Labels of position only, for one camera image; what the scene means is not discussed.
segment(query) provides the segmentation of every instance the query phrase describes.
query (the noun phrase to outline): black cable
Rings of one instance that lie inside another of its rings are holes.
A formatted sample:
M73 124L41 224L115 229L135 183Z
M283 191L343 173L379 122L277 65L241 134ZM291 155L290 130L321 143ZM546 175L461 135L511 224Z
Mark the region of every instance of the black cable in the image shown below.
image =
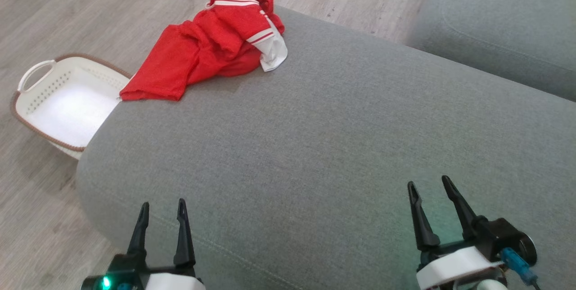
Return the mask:
M538 284L536 283L536 280L534 280L534 281L532 282L532 285L534 286L535 290L542 290L542 289L538 286Z

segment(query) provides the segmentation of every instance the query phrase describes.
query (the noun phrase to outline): red fabric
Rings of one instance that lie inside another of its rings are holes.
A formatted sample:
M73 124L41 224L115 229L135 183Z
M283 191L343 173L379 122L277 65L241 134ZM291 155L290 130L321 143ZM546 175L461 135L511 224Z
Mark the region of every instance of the red fabric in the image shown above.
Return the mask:
M284 33L284 25L274 13L274 0L256 1L238 5L242 0L210 0L192 21L168 26L121 90L122 100L178 101L187 85L214 75L236 76L256 69L261 52L246 40L270 28L265 15Z

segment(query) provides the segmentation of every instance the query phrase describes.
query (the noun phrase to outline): gray ottoman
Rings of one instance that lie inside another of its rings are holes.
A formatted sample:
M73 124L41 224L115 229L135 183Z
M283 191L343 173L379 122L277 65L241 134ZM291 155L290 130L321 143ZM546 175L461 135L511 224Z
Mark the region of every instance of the gray ottoman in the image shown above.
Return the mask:
M114 110L76 174L98 230L125 248L150 201L148 262L170 263L182 197L209 290L415 290L406 184L455 241L448 174L478 214L533 237L543 289L576 283L575 103L278 13L289 55L275 71Z
M576 0L427 0L409 46L576 101Z

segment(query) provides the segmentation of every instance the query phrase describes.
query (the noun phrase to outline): wooden floor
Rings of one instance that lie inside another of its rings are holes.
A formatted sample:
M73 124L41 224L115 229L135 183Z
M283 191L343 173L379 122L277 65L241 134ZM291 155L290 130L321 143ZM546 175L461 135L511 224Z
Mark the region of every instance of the wooden floor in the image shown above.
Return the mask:
M162 29L207 0L0 0L0 289L75 290L118 251L85 218L76 161L9 112L23 73L89 53L134 73ZM275 0L374 36L403 42L422 0Z

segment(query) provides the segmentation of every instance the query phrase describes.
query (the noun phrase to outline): basket rim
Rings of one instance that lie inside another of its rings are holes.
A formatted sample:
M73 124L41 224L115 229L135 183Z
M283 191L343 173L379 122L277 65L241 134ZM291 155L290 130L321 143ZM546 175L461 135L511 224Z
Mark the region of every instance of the basket rim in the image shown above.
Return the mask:
M121 75L127 77L128 79L130 79L130 77L131 77L131 75L127 71L120 69L116 65L113 65L113 64L111 64L107 61L104 61L98 57L94 57L94 56L88 55L88 54L83 54L83 53L64 54L62 56L54 58L54 61L59 62L59 61L62 61L62 60L65 60L65 59L71 58L71 57L86 58L87 60L94 61L94 62L99 63L105 67L109 67L109 68L113 69L114 71L117 71ZM16 91L12 97L12 101L10 102L10 111L12 112L12 115L14 117L16 117L17 120L19 120L22 124L24 124L24 126L28 127L30 130L32 130L36 134L40 135L42 138L49 140L56 145L59 145L65 149L70 149L70 151L84 152L84 149L86 147L72 146L68 143L64 143L63 141L55 139L52 136L49 136L49 135L45 134L44 132L42 132L41 130L37 129L34 125L30 124L27 120L25 120L22 116L20 116L20 114L18 114L18 111L16 110L16 102L18 101L18 98L20 97L20 95L21 95L20 91Z

